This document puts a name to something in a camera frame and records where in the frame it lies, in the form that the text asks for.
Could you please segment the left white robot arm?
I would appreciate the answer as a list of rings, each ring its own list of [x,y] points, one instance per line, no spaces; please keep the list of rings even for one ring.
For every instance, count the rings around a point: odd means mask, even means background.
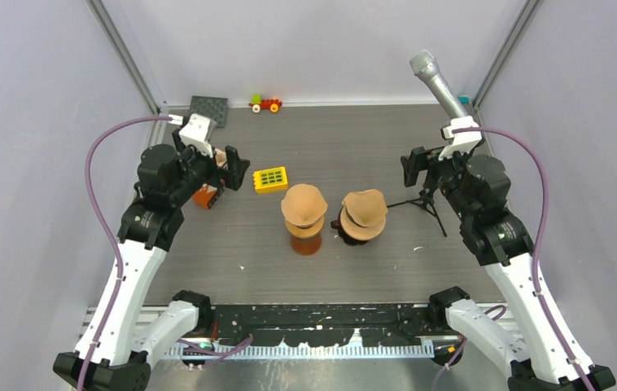
[[[203,185],[237,191],[250,162],[235,147],[225,163],[194,147],[157,144],[141,154],[136,198],[116,235],[115,265],[90,325],[71,352],[57,355],[53,371],[77,390],[144,390],[151,370],[185,334],[206,336],[214,324],[209,297],[181,290],[155,321],[136,323],[151,282],[184,216],[182,206]]]

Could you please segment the brown glass dripper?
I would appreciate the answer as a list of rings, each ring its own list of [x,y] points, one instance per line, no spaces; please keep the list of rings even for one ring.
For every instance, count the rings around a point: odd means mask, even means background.
[[[342,227],[341,221],[339,219],[335,219],[330,222],[330,227],[337,231],[338,237],[349,246],[359,246],[368,243],[368,240],[359,240],[351,237]]]

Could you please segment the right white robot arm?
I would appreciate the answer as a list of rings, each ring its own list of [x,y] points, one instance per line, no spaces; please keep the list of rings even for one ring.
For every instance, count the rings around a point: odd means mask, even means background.
[[[400,159],[404,185],[426,177],[420,192],[435,191],[460,220],[464,245],[501,291],[520,337],[490,319],[459,287],[432,295],[428,323],[439,334],[463,335],[507,379],[510,390],[606,390],[615,386],[609,367],[597,365],[581,349],[559,314],[548,289],[537,290],[541,271],[532,269],[535,245],[523,223],[509,211],[511,181],[505,166],[486,155],[440,160],[441,148],[414,148]]]

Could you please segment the amber glass carafe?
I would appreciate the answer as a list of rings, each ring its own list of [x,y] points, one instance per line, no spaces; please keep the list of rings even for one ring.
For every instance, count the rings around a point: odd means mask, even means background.
[[[290,237],[290,244],[295,253],[302,256],[310,256],[321,248],[322,235],[318,233],[310,238],[300,238],[292,235]]]

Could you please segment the wooden ring holder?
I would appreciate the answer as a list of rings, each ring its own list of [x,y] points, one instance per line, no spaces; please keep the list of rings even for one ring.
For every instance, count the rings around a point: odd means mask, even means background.
[[[307,226],[298,226],[286,220],[285,227],[292,236],[298,239],[310,239],[321,232],[324,223],[325,217],[321,216],[314,223]]]

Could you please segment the coffee filter box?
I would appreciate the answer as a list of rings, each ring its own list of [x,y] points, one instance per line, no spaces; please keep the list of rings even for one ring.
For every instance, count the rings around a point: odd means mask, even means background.
[[[226,153],[219,148],[215,149],[215,160],[218,168],[225,169],[227,167]],[[200,208],[209,210],[217,202],[224,190],[223,180],[220,181],[220,185],[217,187],[205,183],[193,194],[192,201]]]

